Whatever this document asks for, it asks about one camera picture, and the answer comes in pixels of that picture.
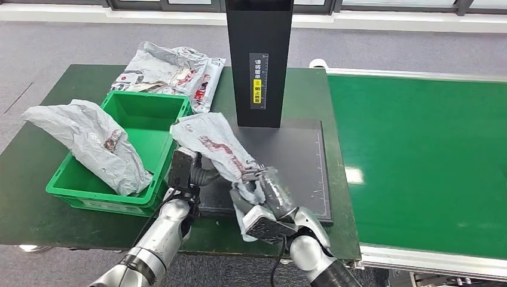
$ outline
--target green conveyor belt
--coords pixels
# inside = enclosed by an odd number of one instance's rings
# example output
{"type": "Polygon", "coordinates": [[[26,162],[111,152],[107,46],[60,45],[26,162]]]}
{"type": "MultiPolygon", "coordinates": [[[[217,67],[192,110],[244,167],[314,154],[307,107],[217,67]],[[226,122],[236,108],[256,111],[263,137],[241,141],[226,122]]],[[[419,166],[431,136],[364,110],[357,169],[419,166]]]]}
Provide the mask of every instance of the green conveyor belt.
{"type": "Polygon", "coordinates": [[[328,82],[362,243],[507,259],[507,83],[328,82]]]}

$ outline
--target yellow label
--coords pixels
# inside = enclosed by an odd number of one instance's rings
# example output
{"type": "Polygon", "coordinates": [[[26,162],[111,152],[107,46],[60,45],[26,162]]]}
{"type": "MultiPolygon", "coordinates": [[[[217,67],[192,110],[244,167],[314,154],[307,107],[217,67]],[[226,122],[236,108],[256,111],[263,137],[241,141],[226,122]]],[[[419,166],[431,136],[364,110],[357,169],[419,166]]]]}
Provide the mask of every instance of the yellow label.
{"type": "Polygon", "coordinates": [[[262,80],[253,79],[253,103],[261,103],[262,99],[262,80]]]}

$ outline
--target plastic mailer bag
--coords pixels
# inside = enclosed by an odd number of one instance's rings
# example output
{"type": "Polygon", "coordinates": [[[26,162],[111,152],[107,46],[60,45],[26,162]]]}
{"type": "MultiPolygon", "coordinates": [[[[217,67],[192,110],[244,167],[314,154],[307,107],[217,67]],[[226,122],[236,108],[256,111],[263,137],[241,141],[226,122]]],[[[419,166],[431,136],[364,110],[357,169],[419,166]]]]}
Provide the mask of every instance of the plastic mailer bag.
{"type": "Polygon", "coordinates": [[[151,182],[152,175],[144,169],[125,130],[95,103],[72,100],[68,105],[34,106],[21,118],[64,144],[119,195],[139,193],[151,182]]]}
{"type": "Polygon", "coordinates": [[[189,47],[142,42],[111,90],[185,95],[194,113],[209,112],[224,63],[189,47]]]}
{"type": "MultiPolygon", "coordinates": [[[[248,170],[259,169],[260,165],[236,139],[229,122],[221,113],[210,112],[180,118],[171,126],[171,133],[173,139],[181,146],[209,158],[220,175],[232,182],[233,188],[237,188],[240,195],[249,203],[261,204],[265,201],[260,186],[253,192],[245,187],[242,175],[248,170]]],[[[243,240],[247,242],[256,240],[245,233],[243,226],[245,214],[236,206],[234,209],[243,240]]]]}

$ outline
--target table edge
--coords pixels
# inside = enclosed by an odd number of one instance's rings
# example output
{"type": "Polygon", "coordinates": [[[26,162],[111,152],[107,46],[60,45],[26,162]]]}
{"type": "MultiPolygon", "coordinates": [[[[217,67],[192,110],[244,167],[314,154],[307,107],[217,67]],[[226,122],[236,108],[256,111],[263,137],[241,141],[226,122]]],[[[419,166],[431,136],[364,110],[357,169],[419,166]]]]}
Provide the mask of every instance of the table edge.
{"type": "Polygon", "coordinates": [[[361,266],[507,282],[507,260],[361,243],[361,266]]]}

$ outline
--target black mat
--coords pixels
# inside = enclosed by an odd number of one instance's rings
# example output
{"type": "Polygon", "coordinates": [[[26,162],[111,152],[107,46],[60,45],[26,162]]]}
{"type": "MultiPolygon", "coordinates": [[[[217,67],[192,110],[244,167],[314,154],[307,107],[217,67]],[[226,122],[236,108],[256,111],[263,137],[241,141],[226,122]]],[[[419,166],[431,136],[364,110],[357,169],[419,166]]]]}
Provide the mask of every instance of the black mat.
{"type": "MultiPolygon", "coordinates": [[[[279,129],[232,127],[248,153],[279,170],[295,203],[309,208],[320,222],[332,224],[329,184],[320,121],[289,120],[279,129]]],[[[234,216],[231,183],[220,178],[201,188],[202,216],[234,216]]]]}

